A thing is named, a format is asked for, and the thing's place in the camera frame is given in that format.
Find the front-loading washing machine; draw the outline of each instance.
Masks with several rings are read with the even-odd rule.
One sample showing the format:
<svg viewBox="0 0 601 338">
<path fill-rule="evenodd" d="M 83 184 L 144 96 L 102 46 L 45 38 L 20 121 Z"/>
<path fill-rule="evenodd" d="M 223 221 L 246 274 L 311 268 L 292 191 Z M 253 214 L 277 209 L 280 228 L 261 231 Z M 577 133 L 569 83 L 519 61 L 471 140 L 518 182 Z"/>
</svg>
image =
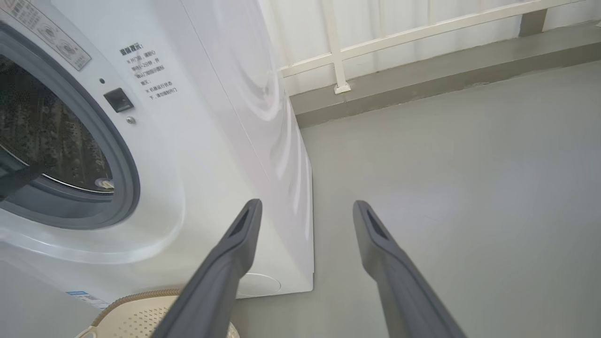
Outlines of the front-loading washing machine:
<svg viewBox="0 0 601 338">
<path fill-rule="evenodd" d="M 184 285 L 251 198 L 239 297 L 313 288 L 311 164 L 249 0 L 0 0 L 0 257 L 107 303 Z"/>
</svg>

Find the gray baseboard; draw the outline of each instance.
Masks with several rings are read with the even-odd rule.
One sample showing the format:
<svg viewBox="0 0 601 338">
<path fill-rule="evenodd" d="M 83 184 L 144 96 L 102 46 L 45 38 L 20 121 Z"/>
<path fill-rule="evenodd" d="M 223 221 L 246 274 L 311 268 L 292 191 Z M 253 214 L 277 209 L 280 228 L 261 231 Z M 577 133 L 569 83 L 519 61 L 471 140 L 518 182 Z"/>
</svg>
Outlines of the gray baseboard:
<svg viewBox="0 0 601 338">
<path fill-rule="evenodd" d="M 601 60 L 597 22 L 557 28 L 391 68 L 290 98 L 301 128 L 388 106 L 502 81 L 523 74 Z"/>
</svg>

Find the beige laundry basket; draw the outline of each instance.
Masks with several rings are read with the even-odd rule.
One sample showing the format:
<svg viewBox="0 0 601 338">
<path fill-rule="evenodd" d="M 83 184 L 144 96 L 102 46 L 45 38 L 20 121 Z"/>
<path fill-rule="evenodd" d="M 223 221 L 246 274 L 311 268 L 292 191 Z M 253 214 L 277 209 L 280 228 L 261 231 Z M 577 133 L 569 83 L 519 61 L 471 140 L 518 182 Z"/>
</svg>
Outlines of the beige laundry basket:
<svg viewBox="0 0 601 338">
<path fill-rule="evenodd" d="M 104 309 L 76 338 L 147 338 L 180 295 L 180 289 L 138 293 L 120 298 Z M 240 338 L 232 323 L 227 338 Z"/>
</svg>

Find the instruction sticker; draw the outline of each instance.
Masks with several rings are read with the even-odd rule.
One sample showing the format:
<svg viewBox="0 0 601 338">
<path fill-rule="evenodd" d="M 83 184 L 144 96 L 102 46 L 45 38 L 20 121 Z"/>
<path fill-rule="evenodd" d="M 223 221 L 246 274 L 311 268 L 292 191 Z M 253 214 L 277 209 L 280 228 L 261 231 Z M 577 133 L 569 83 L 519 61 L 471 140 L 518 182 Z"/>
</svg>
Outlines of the instruction sticker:
<svg viewBox="0 0 601 338">
<path fill-rule="evenodd" d="M 44 40 L 75 69 L 81 70 L 92 60 L 62 29 L 28 1 L 3 0 L 0 1 L 0 8 Z"/>
<path fill-rule="evenodd" d="M 154 49 L 145 48 L 141 43 L 123 46 L 119 53 L 136 78 L 145 94 L 151 100 L 161 100 L 165 96 L 177 93 L 169 72 Z"/>
<path fill-rule="evenodd" d="M 84 291 L 70 291 L 67 293 L 100 310 L 106 309 L 109 305 L 109 303 L 105 302 L 104 300 L 100 300 Z"/>
</svg>

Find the concrete floor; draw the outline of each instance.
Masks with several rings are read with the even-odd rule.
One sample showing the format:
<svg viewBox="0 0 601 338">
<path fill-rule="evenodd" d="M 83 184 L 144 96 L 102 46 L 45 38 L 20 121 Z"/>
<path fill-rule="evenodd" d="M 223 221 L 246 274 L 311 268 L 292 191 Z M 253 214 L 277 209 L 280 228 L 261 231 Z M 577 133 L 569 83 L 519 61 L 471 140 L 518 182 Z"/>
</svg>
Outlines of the concrete floor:
<svg viewBox="0 0 601 338">
<path fill-rule="evenodd" d="M 388 337 L 359 259 L 368 201 L 469 337 L 601 331 L 601 62 L 303 130 L 315 289 L 240 300 L 243 338 Z"/>
</svg>

